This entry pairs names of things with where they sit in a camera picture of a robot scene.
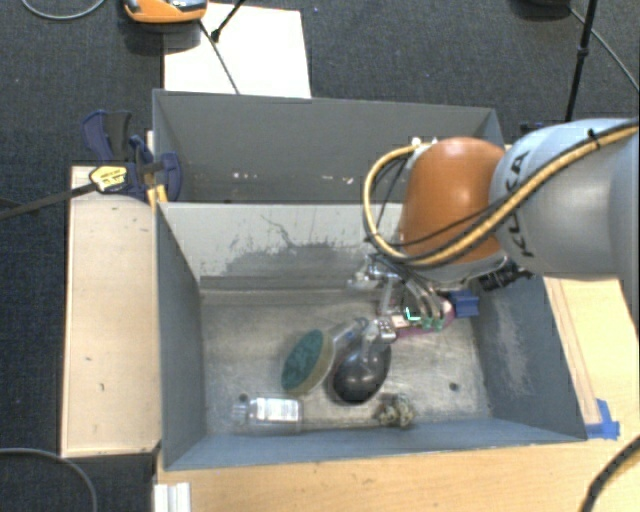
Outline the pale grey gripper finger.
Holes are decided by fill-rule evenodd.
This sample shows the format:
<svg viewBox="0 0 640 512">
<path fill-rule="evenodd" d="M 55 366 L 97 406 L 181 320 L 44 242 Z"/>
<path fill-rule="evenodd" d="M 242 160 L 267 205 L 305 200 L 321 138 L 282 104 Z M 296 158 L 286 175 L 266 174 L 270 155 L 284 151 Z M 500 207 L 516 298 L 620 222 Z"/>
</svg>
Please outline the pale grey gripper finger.
<svg viewBox="0 0 640 512">
<path fill-rule="evenodd" d="M 387 371 L 397 332 L 390 319 L 374 319 L 363 333 L 361 360 L 370 371 Z"/>
<path fill-rule="evenodd" d="M 369 348 L 372 344 L 372 321 L 365 317 L 358 317 L 342 322 L 328 330 L 328 339 L 336 351 L 345 351 L 352 346 L 364 345 Z"/>
</svg>

